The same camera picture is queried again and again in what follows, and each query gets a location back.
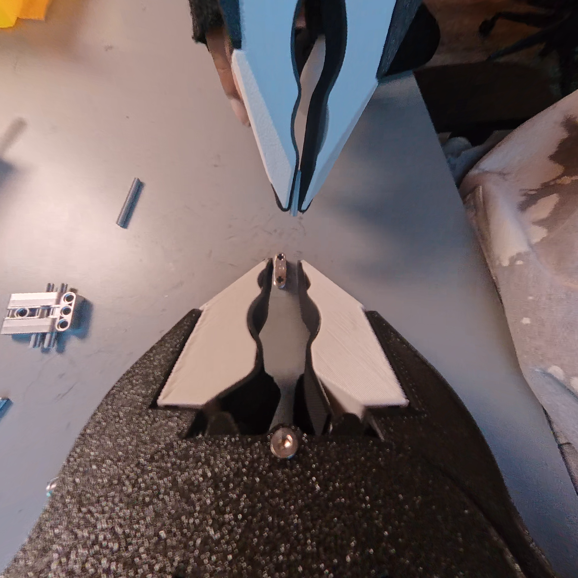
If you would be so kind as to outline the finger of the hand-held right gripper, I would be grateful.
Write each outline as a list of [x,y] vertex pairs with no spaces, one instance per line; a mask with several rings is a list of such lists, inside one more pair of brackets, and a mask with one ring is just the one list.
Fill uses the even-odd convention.
[[240,47],[232,67],[266,175],[282,211],[298,173],[294,121],[300,85],[294,57],[298,1],[239,1]]
[[325,57],[307,112],[300,212],[320,191],[378,86],[394,7],[395,1],[322,1]]

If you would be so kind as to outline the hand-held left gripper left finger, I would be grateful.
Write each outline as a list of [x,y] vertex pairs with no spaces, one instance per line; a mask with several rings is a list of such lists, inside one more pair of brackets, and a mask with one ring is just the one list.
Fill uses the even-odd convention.
[[269,312],[272,259],[261,261],[203,304],[158,398],[159,407],[199,409],[263,368],[259,334]]

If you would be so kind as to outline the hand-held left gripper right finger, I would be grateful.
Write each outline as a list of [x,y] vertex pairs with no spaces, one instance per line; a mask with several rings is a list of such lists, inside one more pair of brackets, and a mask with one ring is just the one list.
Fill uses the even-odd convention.
[[313,372],[329,400],[354,415],[407,407],[406,394],[362,303],[308,262],[300,265],[308,281],[305,296],[319,315],[310,346]]

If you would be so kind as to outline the person's right hand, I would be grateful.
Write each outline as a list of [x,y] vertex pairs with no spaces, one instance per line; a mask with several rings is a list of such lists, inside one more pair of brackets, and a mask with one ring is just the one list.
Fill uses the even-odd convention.
[[211,28],[206,32],[206,45],[212,56],[222,89],[235,117],[243,126],[249,127],[249,115],[239,90],[239,84],[232,70],[233,48],[224,25]]

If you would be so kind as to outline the chrome beam assembly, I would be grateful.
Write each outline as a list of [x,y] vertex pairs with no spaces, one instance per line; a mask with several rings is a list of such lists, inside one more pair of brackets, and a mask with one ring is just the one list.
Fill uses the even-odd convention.
[[12,293],[1,319],[1,335],[27,337],[30,349],[49,351],[83,323],[85,298],[76,288],[47,284],[40,292]]

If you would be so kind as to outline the yellow storage bin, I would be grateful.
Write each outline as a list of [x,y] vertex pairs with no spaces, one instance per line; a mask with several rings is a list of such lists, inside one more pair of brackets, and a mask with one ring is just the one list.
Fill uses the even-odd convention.
[[1,1],[1,29],[13,27],[18,19],[44,20],[52,1]]

